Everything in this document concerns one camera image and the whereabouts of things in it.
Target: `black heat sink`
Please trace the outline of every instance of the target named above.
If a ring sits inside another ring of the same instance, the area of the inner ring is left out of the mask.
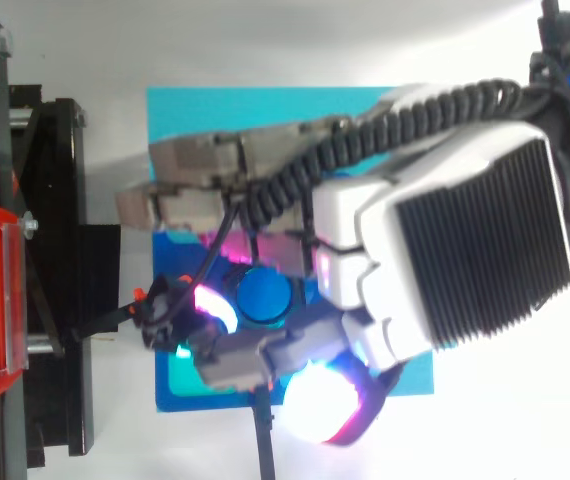
[[[496,333],[570,284],[543,141],[397,208],[439,346]]]

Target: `screw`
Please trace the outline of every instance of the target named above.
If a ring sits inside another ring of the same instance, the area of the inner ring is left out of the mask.
[[[14,54],[14,39],[6,28],[0,28],[0,58],[8,59]]]
[[[26,212],[19,224],[27,240],[34,238],[34,232],[38,230],[38,220],[34,218],[32,212]]]
[[[80,109],[76,112],[74,117],[74,126],[76,128],[86,128],[87,127],[87,112]]]

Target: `pink led light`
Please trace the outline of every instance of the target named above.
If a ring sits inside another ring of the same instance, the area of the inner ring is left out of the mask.
[[[321,276],[323,277],[323,289],[329,289],[329,257],[321,255]]]
[[[228,333],[234,333],[238,328],[238,317],[234,308],[218,292],[204,285],[194,289],[194,308],[200,312],[217,317],[227,327]]]
[[[309,363],[285,390],[281,416],[297,437],[322,443],[334,437],[359,409],[356,387],[341,373]]]

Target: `white background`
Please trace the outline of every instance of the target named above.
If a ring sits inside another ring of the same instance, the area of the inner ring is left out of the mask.
[[[119,162],[145,158],[150,85],[526,81],[538,15],[519,0],[0,0],[10,80],[88,112],[94,223],[115,221],[111,191],[130,179]],[[151,281],[149,250],[125,236],[123,301]],[[133,328],[93,349],[96,444],[77,459],[49,449],[30,480],[258,478],[249,409],[157,414]],[[349,449],[297,441],[276,412],[278,478],[570,478],[570,291],[492,342],[437,355],[435,376],[434,396],[389,400]]]

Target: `coiled cable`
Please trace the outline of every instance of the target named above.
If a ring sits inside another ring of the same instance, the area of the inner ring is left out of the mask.
[[[482,81],[360,124],[337,126],[318,144],[248,192],[239,205],[241,224],[250,231],[269,225],[336,169],[357,165],[373,155],[452,127],[501,118],[521,119],[547,104],[547,93],[530,92],[535,101],[522,109],[525,93],[526,89],[512,80]]]

